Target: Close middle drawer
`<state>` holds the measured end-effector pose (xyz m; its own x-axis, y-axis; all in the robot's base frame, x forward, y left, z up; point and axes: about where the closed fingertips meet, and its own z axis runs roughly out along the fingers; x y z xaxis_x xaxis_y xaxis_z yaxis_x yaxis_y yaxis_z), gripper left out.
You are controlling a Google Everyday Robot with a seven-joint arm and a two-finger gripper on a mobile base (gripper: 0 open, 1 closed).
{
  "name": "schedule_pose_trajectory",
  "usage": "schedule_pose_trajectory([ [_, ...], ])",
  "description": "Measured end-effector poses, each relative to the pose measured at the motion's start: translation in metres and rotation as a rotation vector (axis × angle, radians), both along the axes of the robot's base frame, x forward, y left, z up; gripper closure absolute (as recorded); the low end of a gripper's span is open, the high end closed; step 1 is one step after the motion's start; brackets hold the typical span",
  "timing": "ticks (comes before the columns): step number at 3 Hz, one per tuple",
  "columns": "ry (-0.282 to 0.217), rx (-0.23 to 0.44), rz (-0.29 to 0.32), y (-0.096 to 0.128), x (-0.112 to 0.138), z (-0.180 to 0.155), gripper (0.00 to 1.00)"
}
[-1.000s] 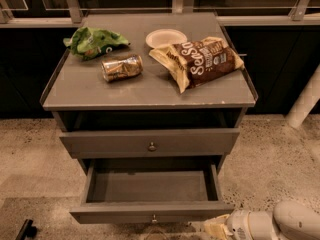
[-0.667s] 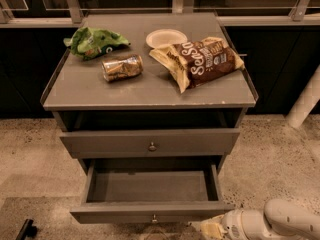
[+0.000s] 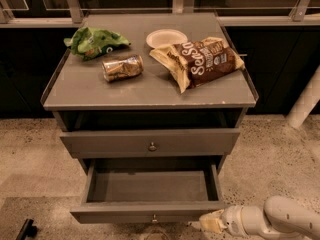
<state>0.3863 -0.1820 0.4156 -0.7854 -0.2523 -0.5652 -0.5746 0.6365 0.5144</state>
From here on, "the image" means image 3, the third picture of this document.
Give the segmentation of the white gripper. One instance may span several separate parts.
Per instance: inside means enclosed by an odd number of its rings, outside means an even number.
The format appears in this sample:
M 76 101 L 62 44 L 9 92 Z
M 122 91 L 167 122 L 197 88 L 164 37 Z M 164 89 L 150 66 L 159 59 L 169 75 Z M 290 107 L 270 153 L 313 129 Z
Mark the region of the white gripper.
M 244 237 L 245 230 L 242 224 L 241 212 L 241 206 L 229 206 L 224 211 L 218 210 L 202 215 L 199 218 L 199 222 L 206 231 L 221 234 L 224 224 L 226 232 L 230 235 Z

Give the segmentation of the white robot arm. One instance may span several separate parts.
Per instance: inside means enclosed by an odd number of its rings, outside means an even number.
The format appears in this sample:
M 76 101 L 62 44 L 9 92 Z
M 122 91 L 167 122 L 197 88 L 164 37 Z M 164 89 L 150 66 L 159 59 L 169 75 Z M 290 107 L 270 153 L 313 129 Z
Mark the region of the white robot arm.
M 320 240 L 320 129 L 315 73 L 288 116 L 249 116 L 220 176 L 226 208 L 201 228 L 231 239 Z

